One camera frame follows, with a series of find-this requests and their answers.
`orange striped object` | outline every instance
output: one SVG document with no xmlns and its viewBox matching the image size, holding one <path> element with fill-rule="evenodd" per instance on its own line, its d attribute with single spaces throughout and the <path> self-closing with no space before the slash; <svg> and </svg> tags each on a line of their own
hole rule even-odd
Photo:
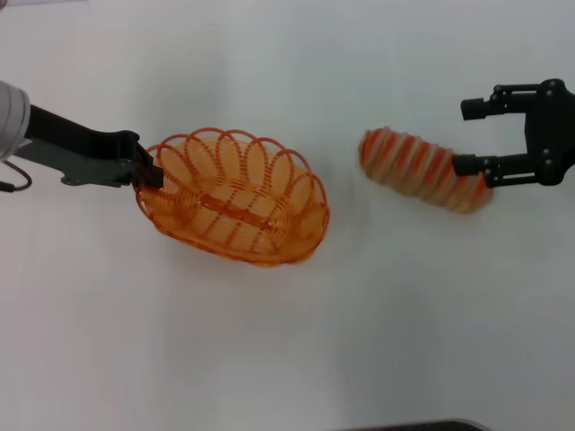
<svg viewBox="0 0 575 431">
<path fill-rule="evenodd" d="M 148 152 L 164 187 L 135 185 L 137 203 L 176 240 L 263 267 L 309 258 L 330 219 L 325 190 L 301 154 L 242 130 L 202 128 Z"/>
<path fill-rule="evenodd" d="M 359 145 L 359 162 L 369 179 L 404 196 L 461 214 L 487 205 L 493 190 L 482 175 L 457 177 L 452 150 L 390 128 L 368 130 Z"/>
</svg>

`wire basket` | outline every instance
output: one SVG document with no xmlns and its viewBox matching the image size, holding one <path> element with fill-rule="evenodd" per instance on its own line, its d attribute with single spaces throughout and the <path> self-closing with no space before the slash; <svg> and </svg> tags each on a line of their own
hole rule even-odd
<svg viewBox="0 0 575 431">
<path fill-rule="evenodd" d="M 176 240 L 229 259 L 273 267 L 308 259 L 330 219 L 307 161 L 267 137 L 202 128 L 148 149 L 164 187 L 135 185 L 137 203 Z"/>
</svg>

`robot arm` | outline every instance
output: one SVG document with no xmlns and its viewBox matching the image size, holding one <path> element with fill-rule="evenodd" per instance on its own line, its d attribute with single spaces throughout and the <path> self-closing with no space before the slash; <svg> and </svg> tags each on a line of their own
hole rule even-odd
<svg viewBox="0 0 575 431">
<path fill-rule="evenodd" d="M 453 160 L 457 175 L 482 172 L 490 188 L 534 182 L 555 186 L 575 164 L 575 142 L 571 133 L 575 95 L 560 79 L 541 84 L 497 85 L 488 101 L 463 101 L 461 111 L 465 120 L 525 113 L 527 153 L 502 157 L 458 155 Z"/>
<path fill-rule="evenodd" d="M 161 188 L 164 172 L 138 140 L 134 132 L 96 132 L 30 105 L 25 92 L 0 81 L 0 161 L 17 155 L 57 169 L 69 186 Z"/>
</svg>

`white table surface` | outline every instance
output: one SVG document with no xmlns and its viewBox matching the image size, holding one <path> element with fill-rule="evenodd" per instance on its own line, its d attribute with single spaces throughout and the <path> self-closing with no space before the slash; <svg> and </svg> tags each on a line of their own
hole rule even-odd
<svg viewBox="0 0 575 431">
<path fill-rule="evenodd" d="M 0 429 L 572 429 L 575 174 L 463 217 L 369 184 L 354 151 L 389 125 L 523 152 L 522 118 L 464 123 L 459 102 L 550 77 L 575 89 L 574 18 L 572 0 L 2 11 L 0 78 L 33 103 L 144 145 L 206 126 L 275 137 L 333 216 L 306 264 L 252 268 L 164 238 L 131 189 L 21 162 L 34 186 L 0 195 Z"/>
</svg>

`black cable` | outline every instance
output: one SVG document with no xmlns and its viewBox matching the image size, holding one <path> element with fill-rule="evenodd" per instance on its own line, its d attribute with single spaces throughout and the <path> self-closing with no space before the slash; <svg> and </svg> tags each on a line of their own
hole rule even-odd
<svg viewBox="0 0 575 431">
<path fill-rule="evenodd" d="M 20 173 L 24 177 L 24 179 L 26 179 L 26 184 L 24 184 L 23 186 L 15 187 L 13 184 L 9 184 L 7 182 L 1 182 L 0 181 L 0 191 L 12 193 L 15 191 L 26 190 L 27 188 L 29 188 L 32 185 L 32 178 L 30 175 L 28 175 L 28 172 L 26 172 L 22 168 L 19 168 L 14 163 L 8 162 L 7 160 L 4 160 L 4 164 L 6 166 L 8 166 L 9 168 L 14 169 L 18 173 Z"/>
</svg>

